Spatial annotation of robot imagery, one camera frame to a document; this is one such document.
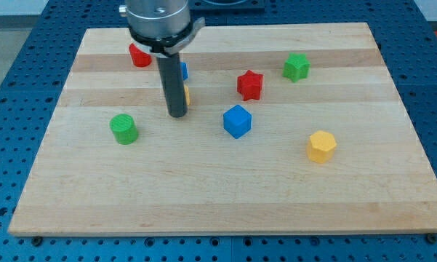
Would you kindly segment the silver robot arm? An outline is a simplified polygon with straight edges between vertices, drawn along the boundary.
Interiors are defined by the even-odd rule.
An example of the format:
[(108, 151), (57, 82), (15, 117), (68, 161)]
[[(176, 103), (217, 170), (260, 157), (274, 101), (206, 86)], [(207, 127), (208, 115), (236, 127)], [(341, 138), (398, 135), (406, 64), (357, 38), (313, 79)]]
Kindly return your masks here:
[(127, 19), (137, 48), (156, 57), (167, 110), (180, 118), (187, 114), (180, 51), (205, 26), (191, 18), (188, 0), (125, 0), (119, 14)]

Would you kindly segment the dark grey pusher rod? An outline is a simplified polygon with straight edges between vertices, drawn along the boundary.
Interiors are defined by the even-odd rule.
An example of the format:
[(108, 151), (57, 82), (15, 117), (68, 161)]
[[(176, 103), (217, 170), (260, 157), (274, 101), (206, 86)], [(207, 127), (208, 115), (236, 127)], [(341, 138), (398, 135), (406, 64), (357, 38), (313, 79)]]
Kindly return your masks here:
[(183, 117), (188, 112), (188, 105), (185, 96), (180, 55), (175, 53), (169, 57), (157, 58), (156, 60), (168, 113), (174, 118)]

